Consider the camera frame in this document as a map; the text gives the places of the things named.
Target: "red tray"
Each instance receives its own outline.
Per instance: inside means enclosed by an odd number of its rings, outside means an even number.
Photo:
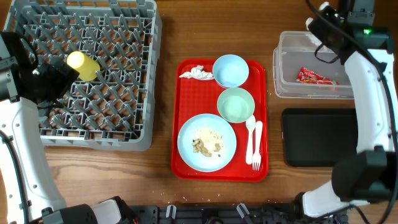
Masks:
[[[178,152],[177,136],[182,125],[191,117],[202,113],[211,113],[220,116],[217,110],[217,99],[224,90],[215,80],[199,81],[193,78],[179,78],[179,76],[184,72],[189,72],[197,65],[203,65],[204,71],[211,72],[215,61],[214,59],[188,59],[181,62],[178,66],[177,81],[175,84],[172,170],[177,177],[182,179],[259,182],[268,174],[268,132],[266,71],[256,61],[246,61],[249,65],[249,78],[240,87],[250,92],[253,96],[256,104],[254,116],[256,120],[263,122],[260,145],[262,157],[260,171],[253,171],[252,165],[247,165],[245,162],[248,144],[248,130],[245,123],[230,123],[236,134],[236,152],[231,162],[218,171],[200,172],[194,170],[182,160]]]

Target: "red wrapper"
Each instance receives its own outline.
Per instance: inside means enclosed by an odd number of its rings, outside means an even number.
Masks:
[[[302,67],[297,76],[297,81],[300,83],[309,83],[309,84],[325,84],[325,85],[340,85],[339,82],[334,80],[330,80],[329,78],[325,78],[315,72]]]

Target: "white plate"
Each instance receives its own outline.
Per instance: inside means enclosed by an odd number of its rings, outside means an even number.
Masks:
[[[206,157],[193,153],[192,140],[198,129],[210,128],[221,134],[226,152],[221,157]],[[235,155],[236,135],[231,125],[214,114],[199,114],[182,126],[177,139],[178,151],[184,162],[192,169],[202,172],[214,172],[226,166]]]

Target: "wooden table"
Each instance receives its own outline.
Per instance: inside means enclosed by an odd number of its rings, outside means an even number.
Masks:
[[[4,23],[9,2],[0,3]],[[317,6],[323,1],[314,1]],[[285,30],[305,30],[313,16],[303,1],[157,1],[163,22],[156,74],[156,114],[152,147],[146,152],[107,152],[75,147],[46,149],[55,182],[68,206],[94,204],[115,195],[130,205],[178,206],[244,202],[289,202],[330,179],[330,168],[293,168],[284,162],[281,113],[289,107],[352,108],[351,100],[286,100],[275,95],[272,52]],[[398,39],[397,1],[376,1],[375,25],[387,26]],[[178,64],[186,58],[236,54],[257,60],[267,72],[269,174],[260,183],[188,181],[170,169],[174,86]],[[6,195],[0,184],[0,223],[6,222]],[[386,203],[363,208],[372,223]],[[356,212],[351,221],[362,223]],[[388,223],[398,223],[398,206]]]

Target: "gray dish rack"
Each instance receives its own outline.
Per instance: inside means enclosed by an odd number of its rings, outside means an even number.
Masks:
[[[145,151],[152,143],[154,87],[162,21],[152,0],[17,0],[5,30],[32,43],[39,64],[66,62],[79,50],[101,65],[92,82],[78,79],[48,118],[45,146]]]

